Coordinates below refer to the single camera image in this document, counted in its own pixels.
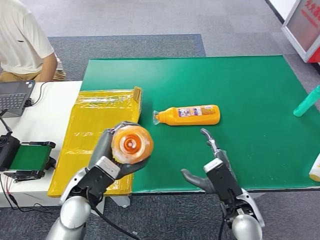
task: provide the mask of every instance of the white bottle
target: white bottle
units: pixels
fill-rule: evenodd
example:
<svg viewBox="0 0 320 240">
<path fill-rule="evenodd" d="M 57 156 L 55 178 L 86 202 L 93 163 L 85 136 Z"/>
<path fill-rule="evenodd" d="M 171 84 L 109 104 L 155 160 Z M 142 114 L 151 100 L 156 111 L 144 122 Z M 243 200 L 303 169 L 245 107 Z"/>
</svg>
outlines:
<svg viewBox="0 0 320 240">
<path fill-rule="evenodd" d="M 320 182 L 320 153 L 312 166 L 309 176 L 316 182 Z"/>
</svg>

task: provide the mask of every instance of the white t-shirt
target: white t-shirt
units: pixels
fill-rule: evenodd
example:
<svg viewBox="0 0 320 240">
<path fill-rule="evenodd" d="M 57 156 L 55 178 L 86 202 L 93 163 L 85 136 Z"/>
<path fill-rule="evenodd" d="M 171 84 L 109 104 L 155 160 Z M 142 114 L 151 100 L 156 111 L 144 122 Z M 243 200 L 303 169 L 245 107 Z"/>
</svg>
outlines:
<svg viewBox="0 0 320 240">
<path fill-rule="evenodd" d="M 52 53 L 48 39 L 26 6 L 18 0 L 0 0 L 0 62 L 3 70 L 36 73 L 42 70 L 42 59 Z"/>
</svg>

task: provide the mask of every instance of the yellow plastic bag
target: yellow plastic bag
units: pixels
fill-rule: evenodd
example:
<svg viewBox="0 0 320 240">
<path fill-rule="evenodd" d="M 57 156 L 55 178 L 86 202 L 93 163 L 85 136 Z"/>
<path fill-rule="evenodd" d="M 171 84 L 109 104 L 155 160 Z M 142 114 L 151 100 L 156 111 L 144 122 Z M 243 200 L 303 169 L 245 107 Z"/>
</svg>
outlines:
<svg viewBox="0 0 320 240">
<path fill-rule="evenodd" d="M 77 171 L 88 166 L 103 130 L 122 121 L 137 123 L 141 111 L 142 90 L 82 91 L 72 107 L 68 128 L 52 181 L 50 197 L 60 197 Z M 116 180 L 106 195 L 131 193 L 133 175 Z"/>
</svg>

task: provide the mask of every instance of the gray carpet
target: gray carpet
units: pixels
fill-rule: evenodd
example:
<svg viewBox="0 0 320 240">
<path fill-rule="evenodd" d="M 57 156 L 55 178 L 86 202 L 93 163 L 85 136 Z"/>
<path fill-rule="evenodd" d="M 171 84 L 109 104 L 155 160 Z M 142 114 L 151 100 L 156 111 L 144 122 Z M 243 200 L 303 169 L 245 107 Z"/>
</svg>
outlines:
<svg viewBox="0 0 320 240">
<path fill-rule="evenodd" d="M 205 57 L 200 34 L 49 37 L 68 81 L 82 81 L 89 59 Z"/>
<path fill-rule="evenodd" d="M 50 36 L 202 33 L 208 56 L 283 54 L 307 92 L 320 84 L 318 74 L 303 63 L 263 0 L 23 2 L 29 4 Z M 67 79 L 72 81 L 83 78 L 89 58 L 205 55 L 198 45 L 202 44 L 198 34 L 103 38 L 50 40 Z M 319 199 L 320 192 L 267 193 L 257 199 L 266 223 L 263 239 L 318 240 Z M 59 207 L 50 209 L 54 214 L 1 209 L 0 239 L 42 240 L 59 215 Z M 216 240 L 221 217 L 217 196 L 203 194 L 132 196 L 128 208 L 108 199 L 105 214 L 126 230 L 154 240 Z M 127 239 L 95 215 L 90 217 L 88 230 L 88 240 Z M 223 239 L 232 237 L 225 228 Z"/>
</svg>

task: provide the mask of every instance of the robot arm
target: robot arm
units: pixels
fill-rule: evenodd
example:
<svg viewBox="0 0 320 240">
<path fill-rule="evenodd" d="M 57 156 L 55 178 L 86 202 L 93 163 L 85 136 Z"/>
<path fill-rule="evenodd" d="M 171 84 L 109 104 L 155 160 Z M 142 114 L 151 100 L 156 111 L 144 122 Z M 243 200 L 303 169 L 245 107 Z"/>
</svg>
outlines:
<svg viewBox="0 0 320 240">
<path fill-rule="evenodd" d="M 135 164 L 122 164 L 113 158 L 111 148 L 113 135 L 117 130 L 128 125 L 137 124 L 124 121 L 114 128 L 106 129 L 100 136 L 88 167 L 75 173 L 61 195 L 60 215 L 49 231 L 47 240 L 83 239 L 91 209 L 97 212 L 96 206 L 103 199 L 103 193 L 109 186 L 146 166 L 148 157 Z"/>
<path fill-rule="evenodd" d="M 254 200 L 238 185 L 226 154 L 220 149 L 209 131 L 202 128 L 201 132 L 207 137 L 208 145 L 216 158 L 204 166 L 205 178 L 182 169 L 183 177 L 206 193 L 217 193 L 220 200 L 223 224 L 226 222 L 232 229 L 236 239 L 262 240 L 265 223 Z"/>
</svg>

